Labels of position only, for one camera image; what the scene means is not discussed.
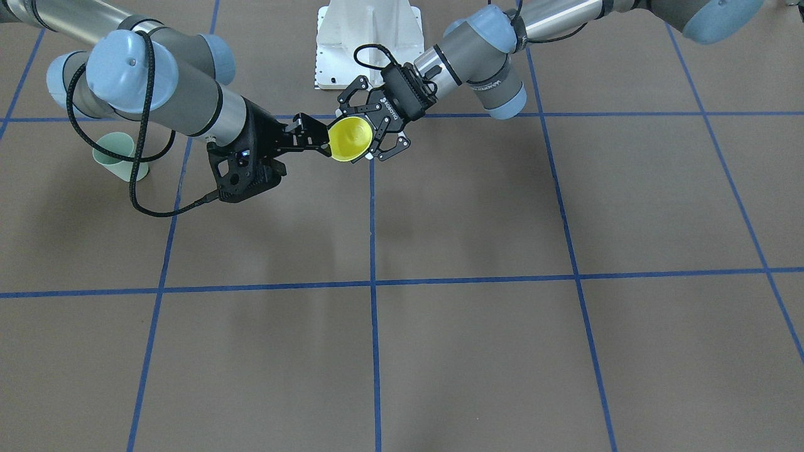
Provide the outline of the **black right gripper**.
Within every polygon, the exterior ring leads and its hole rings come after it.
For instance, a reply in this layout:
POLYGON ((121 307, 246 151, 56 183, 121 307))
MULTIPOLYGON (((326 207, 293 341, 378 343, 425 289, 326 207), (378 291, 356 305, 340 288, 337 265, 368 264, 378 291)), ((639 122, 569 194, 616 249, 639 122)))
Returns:
POLYGON ((321 121, 299 112, 286 125, 252 101, 246 98, 244 101, 249 120, 246 127, 247 146, 241 149, 241 165, 270 165, 284 154, 304 151, 316 151, 326 158, 332 157, 329 129, 321 121))

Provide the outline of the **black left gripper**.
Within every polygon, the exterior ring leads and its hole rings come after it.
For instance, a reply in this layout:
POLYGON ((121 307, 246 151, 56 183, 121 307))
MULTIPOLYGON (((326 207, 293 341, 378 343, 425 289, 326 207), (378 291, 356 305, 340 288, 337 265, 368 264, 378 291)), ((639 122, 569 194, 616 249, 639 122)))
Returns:
POLYGON ((420 75, 414 65, 387 65, 380 70, 384 83, 376 85, 367 75, 358 75, 338 95, 337 120, 363 117, 371 125, 366 158, 385 162, 411 147, 404 132, 410 121, 424 117, 437 103, 437 86, 420 75), (401 118, 386 112, 381 98, 388 98, 401 118))

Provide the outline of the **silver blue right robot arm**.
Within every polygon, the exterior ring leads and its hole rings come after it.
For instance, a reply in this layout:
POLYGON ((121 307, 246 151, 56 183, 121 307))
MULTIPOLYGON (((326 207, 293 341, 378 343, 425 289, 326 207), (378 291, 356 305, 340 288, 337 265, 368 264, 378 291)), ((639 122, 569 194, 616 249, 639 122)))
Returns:
POLYGON ((53 100, 76 117, 155 121, 241 165, 287 152, 330 155, 321 122, 299 115, 285 125, 229 89, 234 57, 217 35, 187 35, 101 1, 3 1, 2 21, 88 46, 58 57, 46 75, 53 100))

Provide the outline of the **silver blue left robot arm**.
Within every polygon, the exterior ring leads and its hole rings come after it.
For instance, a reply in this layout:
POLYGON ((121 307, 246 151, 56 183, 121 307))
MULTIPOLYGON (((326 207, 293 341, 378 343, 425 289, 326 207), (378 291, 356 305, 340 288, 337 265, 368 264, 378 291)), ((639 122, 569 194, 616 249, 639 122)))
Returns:
POLYGON ((362 44, 354 49, 354 61, 368 49, 384 55, 379 65, 361 63, 379 72, 380 83, 359 75, 341 92, 327 151, 339 162, 387 160, 410 146, 404 135, 408 123, 463 85, 491 117, 511 119, 526 103, 513 55, 570 38, 611 13, 645 9, 689 40, 713 44, 734 35, 761 6, 761 1, 531 1, 505 11, 491 4, 452 23, 439 43, 413 61, 397 60, 382 44, 362 44))

